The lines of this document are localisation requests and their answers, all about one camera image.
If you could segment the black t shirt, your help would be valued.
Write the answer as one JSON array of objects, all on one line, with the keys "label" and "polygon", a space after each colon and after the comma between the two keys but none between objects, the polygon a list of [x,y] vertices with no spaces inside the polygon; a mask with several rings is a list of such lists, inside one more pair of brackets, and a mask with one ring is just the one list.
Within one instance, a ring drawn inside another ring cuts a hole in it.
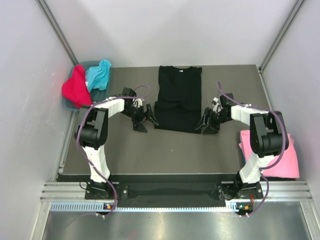
[{"label": "black t shirt", "polygon": [[154,128],[200,134],[196,127],[202,117],[202,68],[160,66],[158,84]]}]

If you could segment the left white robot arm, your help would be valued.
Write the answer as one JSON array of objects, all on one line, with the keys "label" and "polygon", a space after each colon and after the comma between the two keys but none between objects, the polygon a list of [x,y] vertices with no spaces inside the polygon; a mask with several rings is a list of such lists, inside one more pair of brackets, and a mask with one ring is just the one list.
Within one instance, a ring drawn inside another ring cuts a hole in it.
[{"label": "left white robot arm", "polygon": [[137,96],[135,90],[125,87],[122,93],[84,105],[79,111],[79,122],[74,136],[76,147],[88,162],[90,180],[85,189],[85,199],[117,199],[117,190],[111,182],[111,171],[107,165],[105,143],[108,138],[109,119],[116,114],[131,119],[134,131],[147,133],[144,122],[158,125],[151,105],[144,105],[144,97]]}]

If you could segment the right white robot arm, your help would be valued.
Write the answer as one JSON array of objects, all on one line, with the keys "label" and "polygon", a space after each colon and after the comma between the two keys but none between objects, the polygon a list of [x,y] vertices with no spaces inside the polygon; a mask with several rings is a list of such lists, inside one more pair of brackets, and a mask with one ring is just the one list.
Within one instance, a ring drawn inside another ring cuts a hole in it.
[{"label": "right white robot arm", "polygon": [[196,125],[204,135],[217,134],[221,124],[238,121],[249,126],[251,154],[245,165],[236,173],[232,183],[217,186],[221,199],[248,198],[258,193],[263,171],[275,157],[282,157],[289,139],[282,113],[253,108],[237,103],[232,93],[214,98]]}]

